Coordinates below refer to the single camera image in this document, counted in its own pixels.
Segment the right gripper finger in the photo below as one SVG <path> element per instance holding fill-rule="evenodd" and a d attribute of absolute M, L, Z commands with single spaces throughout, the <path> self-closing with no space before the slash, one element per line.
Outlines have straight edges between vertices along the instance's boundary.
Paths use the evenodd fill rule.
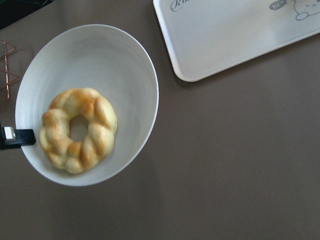
<path fill-rule="evenodd" d="M 11 126 L 0 125 L 0 149 L 18 149 L 35 144 L 35 134 L 32 129 L 14 129 Z"/>

